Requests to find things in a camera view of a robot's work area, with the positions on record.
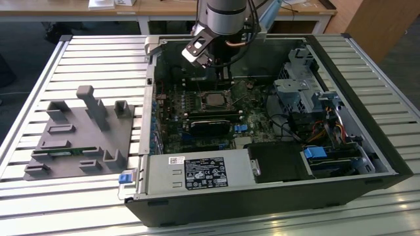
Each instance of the circuit board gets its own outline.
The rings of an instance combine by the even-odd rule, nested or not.
[[[251,143],[276,140],[272,124],[266,115],[264,95],[267,85],[252,80],[235,80],[227,90],[186,91],[174,85],[162,96],[162,133],[164,153],[183,153],[243,148],[238,138],[248,137]],[[206,135],[192,133],[195,124],[223,125],[223,134],[212,134],[218,128],[206,126]]]

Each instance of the warning label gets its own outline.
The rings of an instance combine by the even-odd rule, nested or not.
[[[223,157],[184,160],[188,190],[228,186]]]

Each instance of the wooden desk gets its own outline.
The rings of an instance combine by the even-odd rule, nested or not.
[[[336,10],[328,10],[319,0],[292,5],[292,11],[280,9],[276,21],[316,21],[312,33],[323,33]],[[142,0],[139,9],[142,29],[148,29],[150,21],[194,21],[196,19],[195,0]]]
[[[90,11],[88,0],[0,0],[0,22],[139,21],[139,6],[140,0],[134,6]]]
[[[88,0],[0,0],[0,21],[138,21],[142,34],[150,34],[150,21],[194,21],[196,1],[138,0],[134,6],[111,10],[88,10]],[[323,33],[336,10],[328,10],[319,0],[282,9],[276,21],[316,21],[314,33]]]
[[[90,11],[88,0],[0,0],[0,16],[118,16],[136,15],[140,0],[134,6]]]

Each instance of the table leg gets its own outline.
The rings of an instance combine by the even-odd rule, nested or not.
[[[150,16],[138,16],[138,22],[139,22],[139,27],[140,27],[140,33],[143,35],[150,35]]]
[[[312,34],[323,34],[331,19],[331,15],[320,16],[319,21],[314,27]]]

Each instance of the blue tab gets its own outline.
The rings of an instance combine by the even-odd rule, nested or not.
[[[310,158],[326,158],[327,153],[323,147],[308,147],[304,151],[304,156]]]
[[[132,174],[120,174],[119,183],[132,183]]]
[[[247,124],[243,124],[242,125],[242,131],[247,131],[248,130],[248,125]]]

